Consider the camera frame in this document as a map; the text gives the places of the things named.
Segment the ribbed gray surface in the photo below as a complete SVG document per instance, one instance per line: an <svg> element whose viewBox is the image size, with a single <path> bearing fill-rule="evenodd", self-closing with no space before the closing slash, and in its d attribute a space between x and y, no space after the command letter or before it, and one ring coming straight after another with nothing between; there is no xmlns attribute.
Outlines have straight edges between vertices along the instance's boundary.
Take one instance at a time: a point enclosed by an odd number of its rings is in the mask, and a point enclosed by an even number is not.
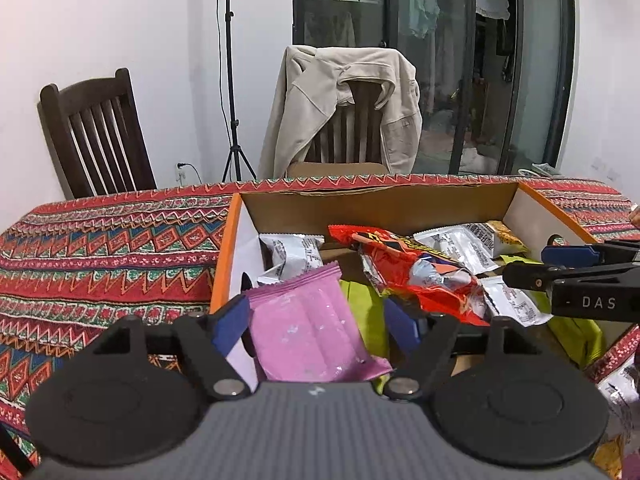
<svg viewBox="0 0 640 480"><path fill-rule="evenodd" d="M46 460L30 480L606 480L587 462L515 471L445 442L417 406L368 383L265 383L249 399L214 405L171 452L124 468Z"/></svg>

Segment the black round disc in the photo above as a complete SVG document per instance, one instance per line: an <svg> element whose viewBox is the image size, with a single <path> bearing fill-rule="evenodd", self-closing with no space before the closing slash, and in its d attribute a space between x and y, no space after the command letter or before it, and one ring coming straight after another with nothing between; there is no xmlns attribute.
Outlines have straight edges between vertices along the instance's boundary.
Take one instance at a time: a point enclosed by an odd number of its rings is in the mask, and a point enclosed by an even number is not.
<svg viewBox="0 0 640 480"><path fill-rule="evenodd" d="M454 446L513 467L589 456L608 417L606 400L578 370L531 355L505 355L450 378L432 407Z"/></svg>
<svg viewBox="0 0 640 480"><path fill-rule="evenodd" d="M196 392L177 372L117 358L68 368L43 383L27 408L27 425L45 456L126 465L175 447L196 427Z"/></svg>

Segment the red snack bag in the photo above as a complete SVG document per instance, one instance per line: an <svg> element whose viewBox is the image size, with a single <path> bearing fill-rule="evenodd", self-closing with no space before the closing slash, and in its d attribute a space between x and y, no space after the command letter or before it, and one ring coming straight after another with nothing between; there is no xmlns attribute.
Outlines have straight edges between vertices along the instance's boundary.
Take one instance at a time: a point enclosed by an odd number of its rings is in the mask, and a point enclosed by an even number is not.
<svg viewBox="0 0 640 480"><path fill-rule="evenodd" d="M329 233L345 245L358 244L364 271L379 292L415 294L423 310L486 325L473 312L484 307L482 286L453 258L384 229L330 225Z"/></svg>

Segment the red patterned tablecloth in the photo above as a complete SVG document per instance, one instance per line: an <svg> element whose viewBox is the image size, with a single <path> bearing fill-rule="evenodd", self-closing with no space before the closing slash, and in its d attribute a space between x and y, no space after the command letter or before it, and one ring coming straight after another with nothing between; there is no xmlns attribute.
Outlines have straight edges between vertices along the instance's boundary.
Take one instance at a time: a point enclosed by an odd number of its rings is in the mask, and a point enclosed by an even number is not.
<svg viewBox="0 0 640 480"><path fill-rule="evenodd" d="M0 422L24 452L24 407L64 360L116 319L206 310L233 193L504 182L501 176L350 176L205 184L39 206L0 235ZM587 180L517 178L599 240L640 238L630 201ZM17 474L0 456L0 477Z"/></svg>

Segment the chair backrest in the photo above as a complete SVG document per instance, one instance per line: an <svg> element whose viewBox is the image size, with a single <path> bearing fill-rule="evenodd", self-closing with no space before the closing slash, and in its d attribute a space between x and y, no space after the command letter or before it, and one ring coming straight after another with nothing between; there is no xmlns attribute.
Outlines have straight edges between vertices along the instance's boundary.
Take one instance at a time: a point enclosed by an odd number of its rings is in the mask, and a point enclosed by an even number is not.
<svg viewBox="0 0 640 480"><path fill-rule="evenodd" d="M314 136L306 162L380 162L382 110L374 105L382 90L379 83L349 82L353 105L338 106L331 119Z"/></svg>
<svg viewBox="0 0 640 480"><path fill-rule="evenodd" d="M44 121L75 198L155 189L129 71L40 92Z"/></svg>

